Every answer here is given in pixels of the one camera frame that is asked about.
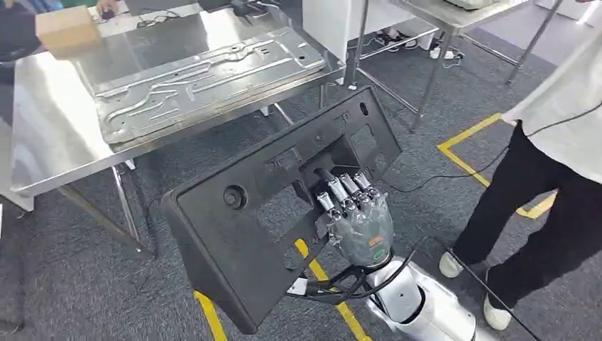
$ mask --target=white shirt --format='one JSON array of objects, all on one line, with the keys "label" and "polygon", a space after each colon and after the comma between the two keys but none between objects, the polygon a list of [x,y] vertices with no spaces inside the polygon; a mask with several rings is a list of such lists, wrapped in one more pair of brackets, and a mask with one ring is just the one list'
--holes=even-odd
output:
[{"label": "white shirt", "polygon": [[[504,115],[522,120],[526,135],[575,117],[602,102],[602,29],[558,67],[533,93]],[[550,158],[602,183],[602,108],[545,129],[529,140]]]}]

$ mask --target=stainless steel table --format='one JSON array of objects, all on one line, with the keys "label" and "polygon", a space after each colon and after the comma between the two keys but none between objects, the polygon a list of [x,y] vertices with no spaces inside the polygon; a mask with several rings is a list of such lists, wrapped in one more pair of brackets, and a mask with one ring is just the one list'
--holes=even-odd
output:
[{"label": "stainless steel table", "polygon": [[527,56],[531,53],[531,50],[534,48],[535,44],[537,44],[541,35],[547,28],[549,22],[552,20],[552,17],[557,12],[558,7],[563,2],[563,0],[557,0],[556,4],[550,11],[548,17],[536,33],[533,38],[531,44],[521,57],[519,61],[513,60],[512,58],[499,53],[498,51],[485,46],[478,41],[470,38],[465,33],[469,32],[472,29],[478,28],[485,23],[490,21],[497,20],[508,14],[517,11],[518,9],[523,8],[524,6],[532,3],[532,0],[500,0],[499,2],[492,4],[490,6],[484,7],[482,9],[466,11],[461,7],[453,5],[445,0],[391,0],[396,3],[401,8],[415,15],[416,17],[426,21],[427,23],[436,26],[440,29],[443,35],[443,42],[441,44],[441,53],[439,54],[439,58],[433,67],[433,71],[430,75],[429,82],[427,85],[427,89],[422,96],[422,100],[418,108],[411,105],[407,100],[403,99],[401,96],[396,94],[392,89],[384,85],[380,82],[376,77],[366,72],[365,70],[359,67],[359,62],[357,62],[354,67],[357,67],[357,71],[362,75],[366,76],[369,80],[373,81],[377,86],[387,92],[391,97],[399,101],[399,103],[403,104],[407,107],[414,115],[415,120],[412,125],[411,131],[416,130],[418,125],[420,124],[421,118],[425,115],[425,110],[427,105],[429,104],[430,98],[432,96],[435,81],[437,80],[437,75],[439,70],[441,69],[445,52],[447,51],[452,38],[454,36],[461,36],[462,38],[474,43],[476,46],[484,49],[488,53],[494,54],[495,56],[501,58],[502,60],[511,63],[515,66],[514,70],[508,82],[512,82],[514,77],[517,75],[518,70],[521,68],[522,64],[525,62]]},{"label": "stainless steel table", "polygon": [[[231,9],[202,12],[107,37],[102,45],[65,60],[57,60],[50,53],[19,60],[12,122],[11,189],[22,196],[58,189],[127,249],[145,259],[152,258],[153,254],[138,241],[115,168],[113,174],[127,228],[118,226],[68,184],[343,76],[343,63],[283,12],[269,10],[266,15],[249,19],[236,17]],[[223,48],[284,26],[292,27],[322,54],[326,62],[323,70],[266,92],[253,93],[221,108],[218,115],[195,117],[122,144],[108,145],[103,140],[89,84]]]}]

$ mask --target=yellow floor tape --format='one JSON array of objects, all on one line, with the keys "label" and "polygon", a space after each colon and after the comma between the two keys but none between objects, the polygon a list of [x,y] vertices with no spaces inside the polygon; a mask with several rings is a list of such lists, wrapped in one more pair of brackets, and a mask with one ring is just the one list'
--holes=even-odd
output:
[{"label": "yellow floor tape", "polygon": [[[303,258],[307,257],[307,255],[310,254],[307,245],[302,239],[297,239],[297,241],[295,242],[295,246],[297,247],[301,255],[303,255]],[[328,279],[328,276],[315,259],[310,263],[310,270],[314,273],[318,281],[326,281]],[[347,306],[347,304],[345,304],[345,302],[336,305],[336,309],[339,311],[341,317],[349,326],[349,329],[355,335],[358,341],[372,341],[372,339],[369,336],[367,336],[366,333],[363,331],[363,328],[361,327],[351,310],[349,310],[349,307]]]},{"label": "yellow floor tape", "polygon": [[[483,121],[480,121],[479,123],[475,124],[474,126],[468,128],[467,130],[461,132],[460,134],[458,134],[458,135],[452,137],[451,139],[445,141],[444,143],[438,145],[437,148],[445,156],[447,156],[451,161],[453,161],[455,164],[457,164],[458,166],[463,168],[466,172],[468,172],[469,174],[473,174],[476,172],[476,170],[474,170],[471,166],[469,166],[467,163],[462,161],[456,154],[454,154],[449,149],[452,146],[464,141],[468,137],[476,134],[480,130],[485,129],[487,126],[490,126],[491,124],[496,123],[501,118],[502,118],[502,114],[499,114],[499,113],[494,114],[493,116],[488,117],[488,118],[484,119]],[[485,179],[481,174],[474,174],[473,177],[475,179],[477,179],[478,182],[482,183],[485,187],[488,187],[490,184],[489,180]],[[549,197],[546,197],[542,202],[535,205],[535,207],[533,207],[531,210],[525,210],[524,208],[521,207],[518,210],[516,210],[516,212],[519,215],[522,215],[523,217],[527,217],[527,218],[535,220],[538,217],[540,217],[541,215],[543,215],[544,213],[546,213],[546,211],[548,211],[552,207],[552,205],[554,204],[555,198],[556,198],[556,193],[552,193]]]},{"label": "yellow floor tape", "polygon": [[[309,254],[309,250],[307,249],[307,245],[303,240],[297,240],[295,242],[295,246],[304,258],[307,257],[307,255]],[[328,279],[328,276],[317,261],[313,260],[310,263],[310,270],[314,273],[314,275],[316,275],[316,278],[318,280],[325,281]],[[215,312],[213,302],[211,302],[211,300],[208,299],[208,297],[206,297],[198,291],[194,292],[194,296],[199,301],[201,308],[203,309],[205,317],[207,318],[207,322],[209,323],[209,327],[211,328],[211,333],[213,334],[214,340],[227,341],[228,338],[224,333],[224,329],[221,326],[221,322],[219,322],[219,318],[217,317],[217,314]],[[358,341],[372,341],[372,339],[369,336],[367,336],[366,333],[363,331],[355,315],[351,312],[351,310],[349,309],[347,304],[345,304],[345,302],[336,305],[336,309],[339,311],[341,317],[349,326],[349,329],[355,335]]]},{"label": "yellow floor tape", "polygon": [[221,327],[221,322],[219,322],[219,318],[217,317],[217,313],[215,312],[213,302],[211,302],[211,300],[208,299],[208,297],[206,297],[198,291],[195,291],[193,295],[197,300],[199,300],[201,308],[203,308],[203,312],[205,313],[205,317],[207,318],[207,322],[209,323],[209,328],[211,328],[211,334],[213,334],[213,340],[227,341],[228,338],[224,333],[224,329]]}]

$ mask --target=cardboard box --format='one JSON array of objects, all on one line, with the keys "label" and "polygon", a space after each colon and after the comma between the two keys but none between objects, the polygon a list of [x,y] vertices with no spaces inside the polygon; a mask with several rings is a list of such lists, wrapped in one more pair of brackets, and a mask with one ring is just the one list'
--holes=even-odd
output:
[{"label": "cardboard box", "polygon": [[35,34],[46,50],[59,56],[101,40],[86,6],[38,14],[35,16]]}]

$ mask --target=shoe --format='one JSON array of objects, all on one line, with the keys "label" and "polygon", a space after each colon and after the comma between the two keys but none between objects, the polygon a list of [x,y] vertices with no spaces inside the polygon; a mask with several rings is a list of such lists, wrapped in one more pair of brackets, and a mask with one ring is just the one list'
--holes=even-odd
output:
[{"label": "shoe", "polygon": [[483,313],[485,314],[485,320],[495,330],[504,330],[510,325],[512,316],[510,313],[503,309],[494,308],[489,301],[489,295],[485,296],[485,303],[483,304]]},{"label": "shoe", "polygon": [[446,252],[439,261],[439,270],[443,276],[455,278],[464,270],[464,268],[451,256],[451,254],[449,254],[449,252]]}]

